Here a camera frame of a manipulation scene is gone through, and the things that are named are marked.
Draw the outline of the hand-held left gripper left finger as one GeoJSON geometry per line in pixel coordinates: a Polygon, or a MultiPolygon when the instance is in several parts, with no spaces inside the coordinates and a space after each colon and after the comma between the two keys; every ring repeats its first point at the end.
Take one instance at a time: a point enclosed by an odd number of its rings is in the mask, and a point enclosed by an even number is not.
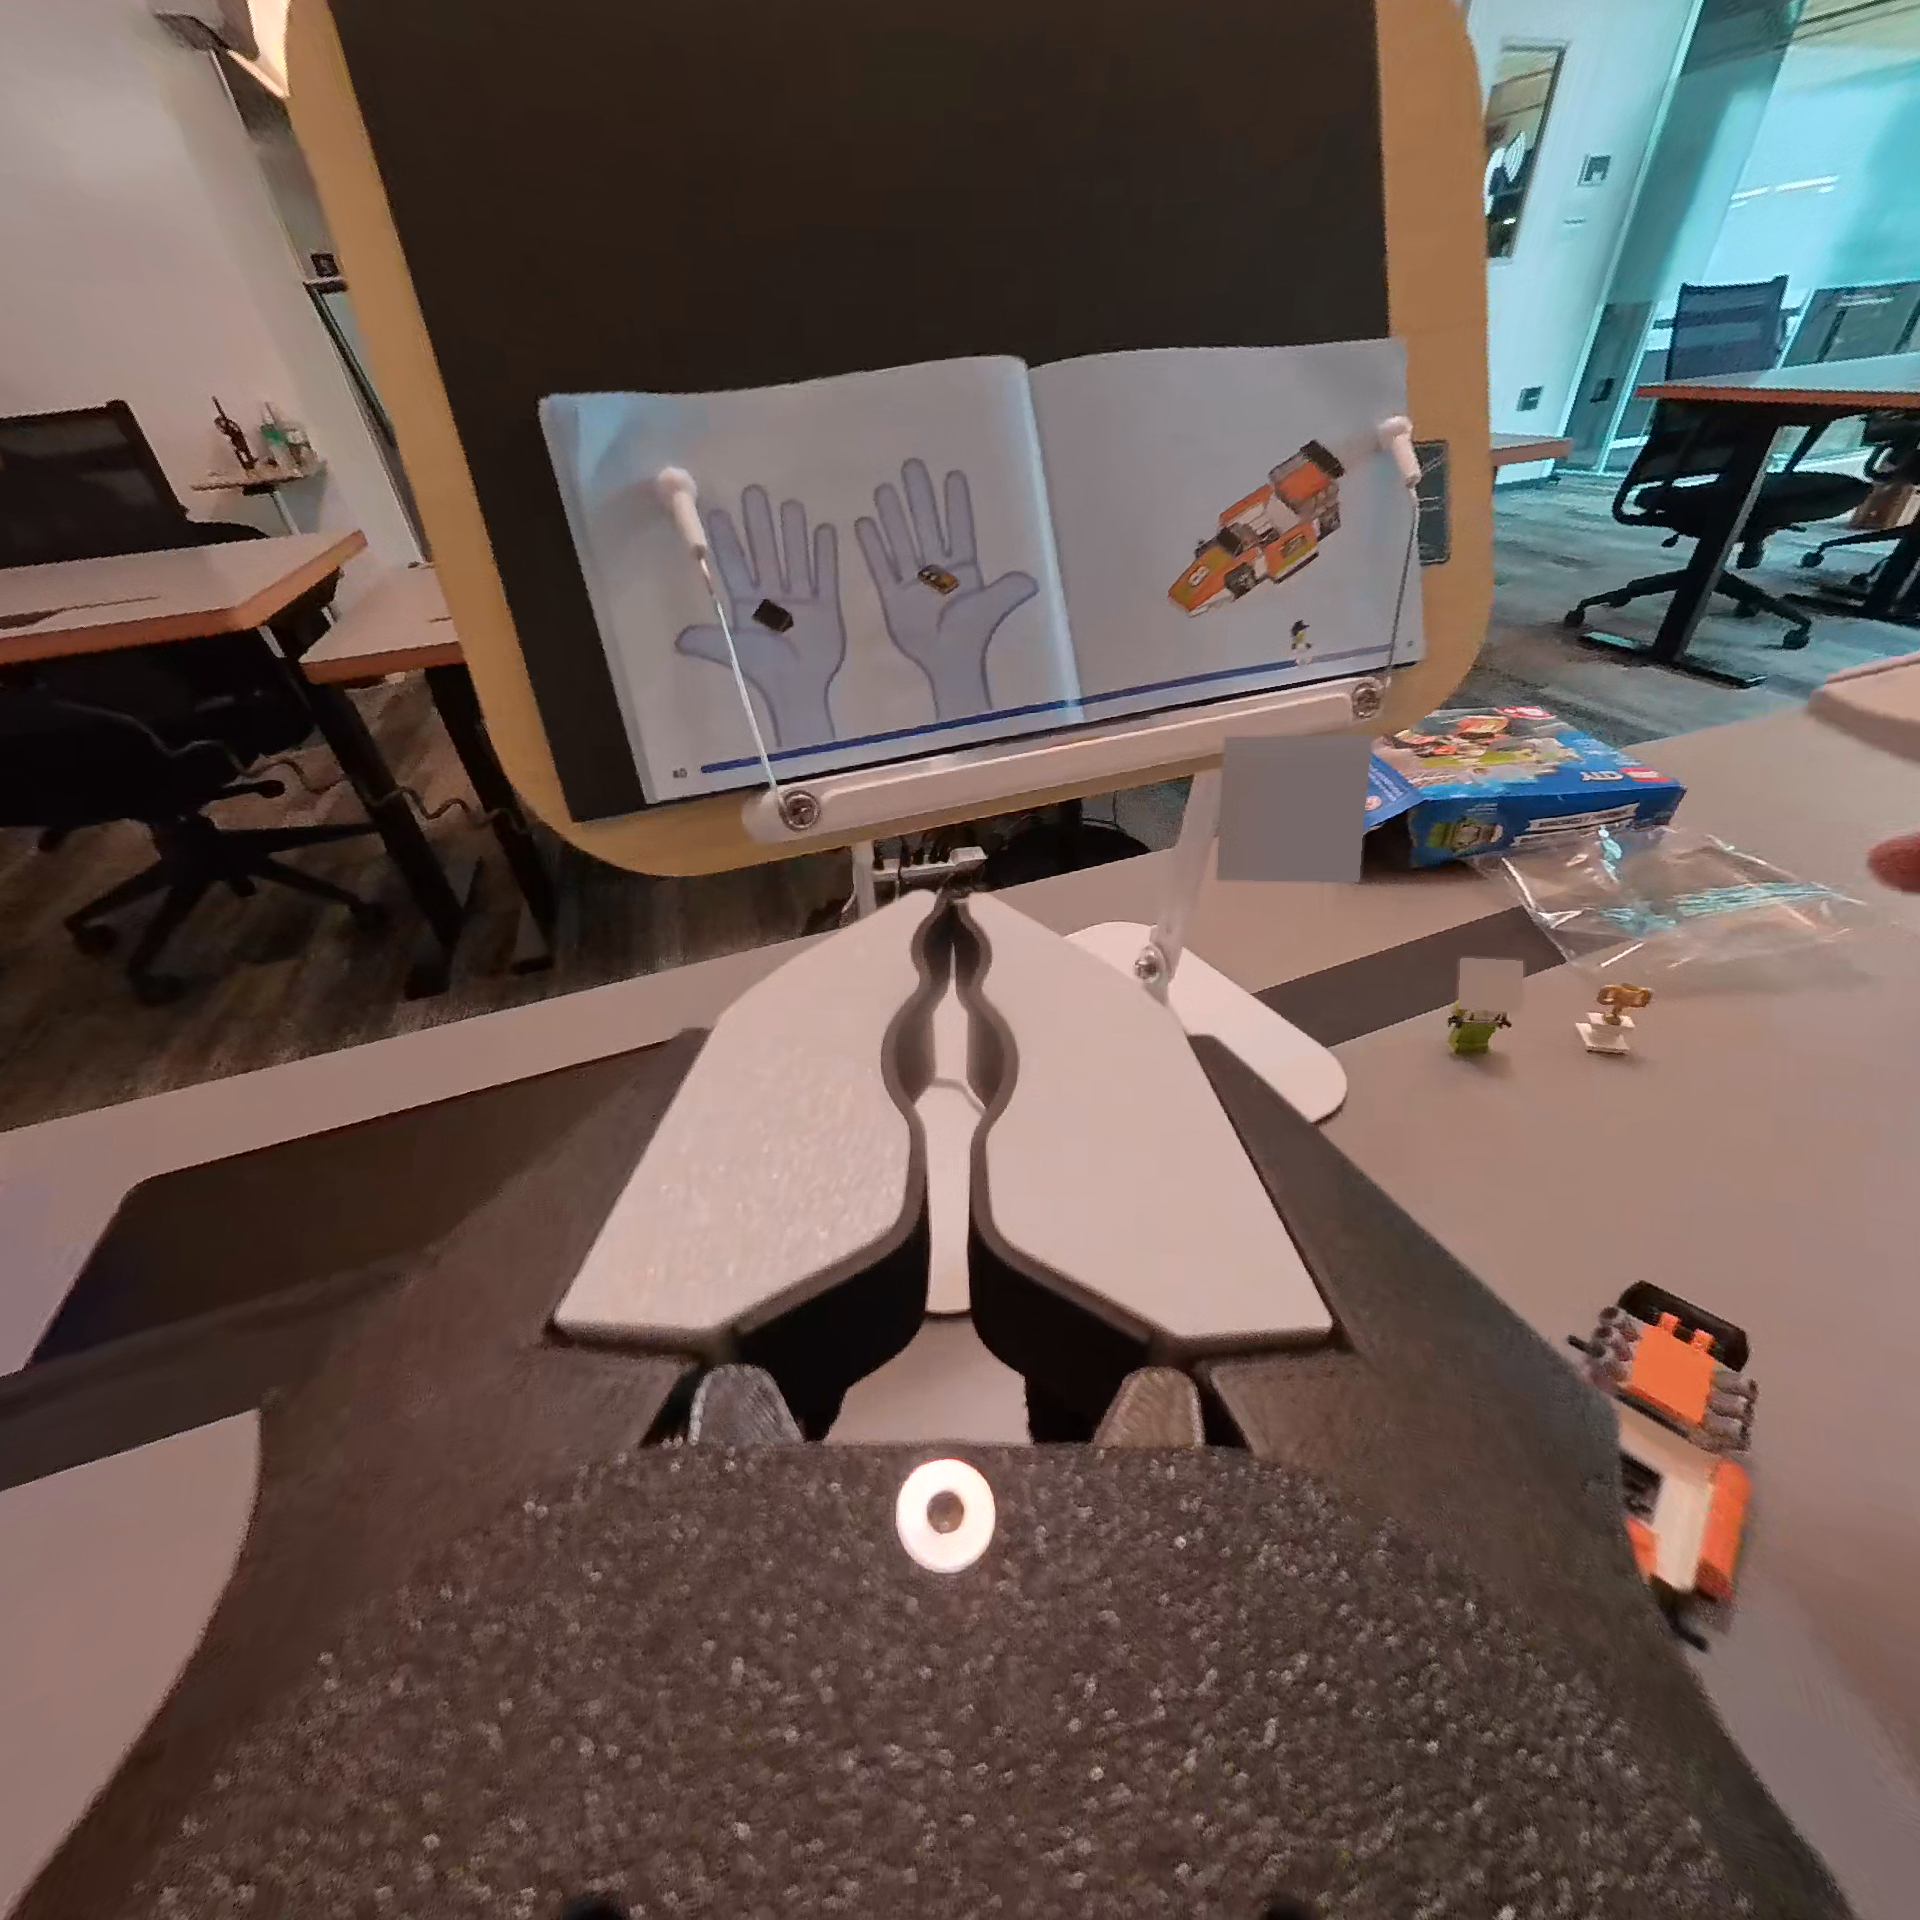
{"type": "Polygon", "coordinates": [[[887,904],[713,1024],[556,1307],[597,1347],[744,1362],[839,1407],[924,1315],[917,1095],[944,900],[887,904]]]}

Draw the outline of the clear plastic bag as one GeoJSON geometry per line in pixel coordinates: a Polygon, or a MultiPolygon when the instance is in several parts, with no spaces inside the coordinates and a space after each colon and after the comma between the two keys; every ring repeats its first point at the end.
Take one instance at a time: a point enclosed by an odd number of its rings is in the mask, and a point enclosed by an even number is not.
{"type": "Polygon", "coordinates": [[[1852,894],[1673,827],[1547,834],[1494,867],[1564,964],[1640,985],[1810,964],[1874,928],[1852,894]]]}

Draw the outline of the white book stand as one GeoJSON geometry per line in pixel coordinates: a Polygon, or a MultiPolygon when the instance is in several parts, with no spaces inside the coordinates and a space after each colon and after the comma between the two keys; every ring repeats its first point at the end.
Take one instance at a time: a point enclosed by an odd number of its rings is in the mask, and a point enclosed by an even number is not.
{"type": "Polygon", "coordinates": [[[1332,1118],[1344,1098],[1344,1074],[1332,1048],[1307,1040],[1256,998],[1190,964],[1197,982],[1179,985],[1190,912],[1202,888],[1223,802],[1223,758],[1250,741],[1293,744],[1332,737],[1342,758],[1364,771],[1370,737],[1344,732],[1344,722],[1370,722],[1382,708],[1386,678],[1353,684],[1293,685],[1276,695],[1246,695],[1219,705],[1173,708],[1133,717],[1107,728],[1024,737],[959,755],[894,762],[847,777],[809,782],[767,780],[739,807],[743,830],[764,847],[787,842],[872,842],[876,834],[906,832],[936,808],[982,812],[1019,801],[1019,780],[1042,792],[1064,787],[1072,798],[1117,787],[1166,762],[1189,767],[1190,788],[1173,850],[1172,878],[1162,885],[1156,920],[1126,957],[1140,990],[1167,1007],[1190,1038],[1223,1040],[1306,1121],[1332,1118]]]}

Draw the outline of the orange white lego car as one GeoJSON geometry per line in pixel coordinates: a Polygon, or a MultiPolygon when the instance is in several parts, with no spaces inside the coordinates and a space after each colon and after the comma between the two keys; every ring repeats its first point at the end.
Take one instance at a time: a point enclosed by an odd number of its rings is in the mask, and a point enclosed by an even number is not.
{"type": "Polygon", "coordinates": [[[1586,1338],[1583,1377],[1612,1402],[1630,1560],[1693,1652],[1730,1615],[1752,1507],[1760,1385],[1747,1334],[1652,1280],[1627,1282],[1586,1338]]]}

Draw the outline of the black office chair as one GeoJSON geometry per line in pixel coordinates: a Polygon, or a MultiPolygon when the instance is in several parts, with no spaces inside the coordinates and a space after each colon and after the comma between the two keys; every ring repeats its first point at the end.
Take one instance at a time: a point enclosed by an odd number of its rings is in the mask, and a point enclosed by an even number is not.
{"type": "MultiPolygon", "coordinates": [[[[3,421],[4,570],[263,538],[250,524],[194,521],[122,401],[3,421]]],[[[124,977],[142,1004],[166,1004],[182,982],[156,971],[156,957],[217,885],[247,900],[272,881],[339,904],[363,931],[383,925],[377,904],[277,858],[369,827],[224,832],[204,815],[217,801],[277,798],[283,787],[250,780],[250,770],[313,734],[310,708],[256,631],[9,667],[3,827],[36,830],[42,851],[109,822],[152,834],[156,860],[66,928],[77,950],[103,955],[114,945],[109,914],[163,894],[124,977]]]]}
{"type": "MultiPolygon", "coordinates": [[[[1783,298],[1789,278],[1762,282],[1684,282],[1669,334],[1664,384],[1752,374],[1773,370],[1783,350],[1783,298]]],[[[1693,555],[1683,570],[1640,578],[1622,590],[1589,595],[1562,617],[1589,647],[1663,664],[1702,684],[1727,690],[1762,685],[1762,675],[1740,675],[1687,658],[1692,631],[1713,595],[1737,607],[1742,617],[1767,611],[1784,620],[1783,647],[1799,652],[1810,640],[1810,617],[1784,600],[1752,587],[1740,565],[1762,560],[1762,544],[1777,532],[1834,521],[1859,510],[1872,480],[1813,470],[1799,460],[1813,450],[1826,421],[1813,421],[1789,467],[1767,474],[1772,445],[1780,431],[1772,410],[1702,401],[1657,401],[1647,435],[1613,497],[1613,521],[1653,525],[1669,544],[1692,540],[1693,555]],[[1627,607],[1630,600],[1669,595],[1669,614],[1647,647],[1586,625],[1590,607],[1627,607]]]]}

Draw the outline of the blue cardboard box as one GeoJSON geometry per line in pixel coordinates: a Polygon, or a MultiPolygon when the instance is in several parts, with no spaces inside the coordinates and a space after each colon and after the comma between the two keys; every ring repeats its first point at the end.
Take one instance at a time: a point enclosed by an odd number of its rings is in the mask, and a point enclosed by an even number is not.
{"type": "Polygon", "coordinates": [[[1364,837],[1407,871],[1664,827],[1684,787],[1540,705],[1439,708],[1374,741],[1364,837]]]}

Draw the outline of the instruction booklet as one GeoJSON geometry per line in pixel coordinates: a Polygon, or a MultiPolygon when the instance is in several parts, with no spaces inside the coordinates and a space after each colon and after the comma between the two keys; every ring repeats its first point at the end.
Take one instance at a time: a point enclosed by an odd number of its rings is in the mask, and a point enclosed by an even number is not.
{"type": "Polygon", "coordinates": [[[1399,344],[536,407],[647,802],[1422,660],[1399,344]]]}

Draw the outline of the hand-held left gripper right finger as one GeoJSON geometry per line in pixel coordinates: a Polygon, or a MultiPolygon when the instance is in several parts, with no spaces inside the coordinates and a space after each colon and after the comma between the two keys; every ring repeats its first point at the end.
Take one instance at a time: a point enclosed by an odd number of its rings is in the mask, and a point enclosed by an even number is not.
{"type": "Polygon", "coordinates": [[[1042,1407],[1320,1350],[1332,1310],[1173,1015],[1004,900],[956,905],[980,1101],[969,1307],[1042,1407]]]}

